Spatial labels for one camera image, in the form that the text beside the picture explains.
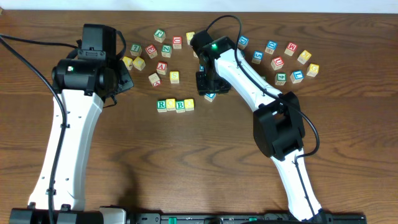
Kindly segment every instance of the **robotic arm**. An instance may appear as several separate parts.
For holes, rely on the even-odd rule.
[[[228,37],[213,41],[204,30],[194,35],[191,45],[201,65],[205,67],[204,72],[197,73],[199,94],[224,93],[230,88],[228,84],[236,89],[254,112],[254,139],[260,150],[272,159],[279,171],[289,200],[290,212],[298,220],[314,217],[321,205],[311,188],[303,159],[298,160],[300,174],[295,166],[295,158],[303,154],[302,138],[305,133],[301,117],[288,107],[282,108],[281,111],[275,99],[265,95],[253,84],[237,66],[234,43]],[[270,94],[280,96],[299,107],[299,101],[293,93],[282,95],[279,90],[265,82],[241,54],[238,54],[238,60],[251,79]],[[273,115],[276,113],[285,114],[282,119],[275,120]]]

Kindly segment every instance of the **black wire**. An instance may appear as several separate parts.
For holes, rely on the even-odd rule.
[[[30,64],[22,55],[20,55],[10,45],[8,45],[7,42],[4,41],[3,38],[7,38],[7,39],[10,39],[10,40],[16,40],[16,41],[21,41],[21,42],[26,42],[26,43],[30,43],[30,44],[56,45],[56,46],[67,46],[67,47],[75,47],[75,46],[72,46],[72,45],[69,45],[69,44],[61,44],[61,43],[49,43],[49,42],[38,42],[38,41],[33,41],[33,40],[24,40],[24,39],[20,39],[20,38],[17,38],[17,37],[10,37],[8,35],[0,34],[0,42],[3,44],[3,46],[5,46],[5,48],[7,48],[19,60],[24,62],[25,65],[28,68],[30,68],[44,82],[44,84],[47,86],[47,88],[53,94],[53,96],[55,98],[55,101],[57,101],[57,103],[58,103],[58,105],[60,107],[60,110],[61,110],[61,114],[62,114],[61,133],[60,133],[60,137],[59,137],[59,140],[58,140],[57,150],[55,151],[54,162],[53,162],[52,168],[51,168],[49,191],[48,191],[48,194],[49,194],[49,219],[50,219],[50,223],[54,224],[55,223],[55,217],[54,217],[54,207],[53,207],[53,205],[54,205],[53,193],[54,193],[55,173],[57,171],[57,165],[58,165],[58,160],[59,160],[60,153],[61,153],[62,142],[63,142],[63,138],[65,136],[65,131],[66,131],[66,128],[67,128],[67,116],[66,116],[66,113],[65,113],[65,108],[63,107],[61,99],[58,97],[57,93],[55,92],[55,90],[53,89],[53,87],[49,83],[49,81],[32,64]]]
[[[239,22],[238,38],[236,39],[236,44],[235,44],[235,48],[234,48],[235,61],[236,61],[236,63],[238,64],[238,67],[242,70],[242,72],[245,74],[245,76],[246,76],[250,81],[252,81],[253,84],[255,84],[255,85],[258,87],[258,89],[260,89],[260,90],[263,92],[263,94],[265,94],[265,95],[267,95],[267,96],[269,96],[269,97],[275,99],[276,101],[278,101],[279,103],[282,103],[282,104],[285,105],[285,106],[288,106],[288,107],[292,108],[292,109],[295,110],[299,115],[301,115],[301,117],[308,123],[308,125],[310,125],[310,127],[311,127],[311,129],[312,129],[312,131],[313,131],[313,133],[314,133],[314,135],[315,135],[316,145],[315,145],[314,150],[311,151],[311,152],[309,152],[309,153],[306,153],[306,154],[302,154],[302,155],[299,155],[299,156],[295,156],[295,158],[294,158],[294,164],[295,164],[295,166],[296,166],[296,168],[297,168],[298,176],[300,177],[300,181],[301,181],[301,184],[302,184],[302,187],[303,187],[303,190],[304,190],[304,194],[305,194],[305,196],[306,196],[308,205],[310,206],[312,215],[315,216],[315,213],[314,213],[314,211],[313,211],[312,205],[311,205],[311,203],[310,203],[310,199],[309,199],[308,194],[307,194],[307,190],[305,189],[305,186],[304,186],[304,182],[303,182],[303,179],[302,179],[302,176],[301,176],[301,172],[300,172],[300,169],[299,169],[299,164],[298,164],[298,162],[297,162],[297,159],[299,159],[299,158],[304,158],[304,157],[307,157],[307,156],[312,156],[312,155],[314,155],[315,153],[317,153],[317,151],[319,150],[319,146],[320,146],[320,138],[319,138],[318,131],[317,131],[315,125],[311,122],[311,120],[310,120],[303,112],[301,112],[301,110],[300,110],[299,108],[297,108],[296,105],[294,105],[294,104],[292,104],[292,103],[289,103],[289,102],[287,102],[287,101],[285,101],[285,100],[283,100],[283,99],[280,99],[278,96],[274,96],[273,94],[269,93],[265,88],[263,88],[260,84],[258,84],[258,82],[256,82],[256,81],[247,73],[247,71],[245,71],[245,69],[244,69],[243,66],[241,65],[242,62],[240,62],[240,61],[238,60],[238,42],[239,42],[239,38],[240,38],[240,36],[241,36],[241,31],[242,31],[242,21],[241,21],[238,17],[236,17],[236,16],[234,16],[234,15],[224,15],[224,16],[220,16],[219,18],[217,18],[217,19],[215,19],[213,22],[211,22],[211,24],[207,27],[206,31],[207,31],[215,22],[217,22],[218,20],[220,20],[220,19],[222,19],[222,18],[225,18],[225,17],[232,17],[232,18],[236,19],[236,20]]]

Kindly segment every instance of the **toy block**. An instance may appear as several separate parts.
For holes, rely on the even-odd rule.
[[[175,99],[166,99],[166,109],[167,111],[175,110]]]
[[[173,48],[174,49],[182,48],[182,37],[173,37]]]
[[[150,59],[154,58],[157,56],[157,51],[156,48],[153,44],[145,48],[145,51],[149,55]]]
[[[271,62],[271,66],[274,70],[278,70],[278,69],[282,68],[284,66],[284,64],[285,63],[282,60],[282,57],[274,58],[274,59],[272,59],[272,62]]]
[[[130,49],[130,53],[132,56],[140,57],[142,53],[142,48],[138,44],[133,44]]]
[[[304,75],[301,70],[292,72],[292,74],[290,75],[290,79],[292,80],[292,83],[299,83],[299,82],[303,81],[303,78],[304,78]]]
[[[157,112],[159,112],[159,113],[167,112],[166,101],[165,100],[158,100],[157,101]]]
[[[180,72],[170,72],[170,83],[180,83]]]
[[[297,50],[297,45],[290,42],[286,47],[285,54],[292,56],[296,50]]]
[[[162,56],[163,57],[171,57],[172,56],[172,46],[170,45],[163,45],[162,46]]]
[[[249,39],[242,35],[239,38],[238,48],[243,50],[248,45],[248,43],[249,43]]]
[[[195,104],[193,99],[184,100],[185,111],[193,111],[195,109]]]
[[[188,45],[191,44],[191,39],[195,35],[195,32],[187,32],[187,43]]]
[[[123,62],[128,70],[132,69],[132,59],[129,57],[123,57]]]
[[[167,63],[166,62],[159,62],[156,66],[156,72],[161,75],[166,75],[167,72]]]
[[[179,101],[175,102],[175,111],[177,113],[185,112],[185,107],[184,107],[184,101],[183,100],[179,100]]]
[[[205,94],[205,99],[213,102],[214,98],[216,98],[217,94],[216,93],[206,93]]]
[[[300,54],[300,56],[298,56],[298,61],[302,64],[305,64],[310,57],[312,56],[312,54],[310,54],[310,52],[307,52],[306,50],[303,51],[303,53]]]
[[[262,60],[262,56],[264,56],[264,53],[256,50],[254,51],[253,54],[253,59],[251,60],[252,63],[260,64]]]
[[[159,76],[155,73],[153,73],[152,75],[149,75],[149,81],[152,84],[152,86],[156,87],[158,85],[160,85],[160,78]]]
[[[285,73],[277,73],[275,76],[275,85],[285,85],[286,80]]]
[[[315,64],[310,64],[310,66],[308,66],[307,68],[307,75],[311,76],[311,77],[315,77],[316,75],[318,75],[319,72],[319,65],[315,65]]]
[[[154,34],[154,37],[155,37],[156,41],[159,41],[160,43],[162,43],[164,41],[164,39],[166,39],[166,33],[164,32],[164,30],[157,29]]]
[[[272,40],[268,41],[266,47],[266,53],[273,54],[277,46],[278,46],[277,42],[274,42]]]
[[[140,71],[142,71],[142,69],[144,69],[144,67],[145,67],[145,61],[144,61],[144,59],[142,59],[140,57],[136,57],[136,59],[134,59],[132,64],[134,65],[134,68],[136,68]]]

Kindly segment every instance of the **black bracket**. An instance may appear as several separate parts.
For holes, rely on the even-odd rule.
[[[279,97],[300,109],[299,99],[292,92]],[[303,147],[303,119],[293,108],[273,101],[253,112],[253,136],[265,156],[284,161],[285,155]]]

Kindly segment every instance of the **wooden table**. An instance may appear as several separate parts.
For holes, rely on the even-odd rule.
[[[315,78],[288,81],[302,110],[317,126],[319,152],[305,160],[317,199],[334,213],[364,213],[369,223],[398,222],[398,16],[377,14],[235,13],[249,38],[251,60],[268,40],[279,46],[254,69],[274,84],[271,59],[281,55],[282,71],[306,70],[284,55],[288,42],[312,53],[320,65]],[[161,210],[165,213],[262,213],[287,210],[287,197],[275,165],[262,155],[252,137],[252,113],[231,90],[214,102],[197,94],[198,59],[185,33],[204,29],[222,13],[199,12],[63,12],[4,11],[1,33],[22,38],[74,44],[84,23],[121,30],[127,41],[154,44],[159,55],[131,71],[136,86],[118,96],[116,107],[99,117],[86,177],[86,209],[100,205]],[[164,43],[183,36],[183,49],[171,58],[160,55],[157,28]],[[236,21],[215,24],[214,38],[235,39]],[[70,49],[8,41],[48,79]],[[13,207],[25,207],[44,160],[52,125],[52,96],[24,65],[0,47],[0,223]],[[153,88],[148,76],[159,61],[180,71],[180,84],[167,76]],[[195,110],[158,113],[156,101],[195,99]],[[308,152],[315,145],[306,126]]]

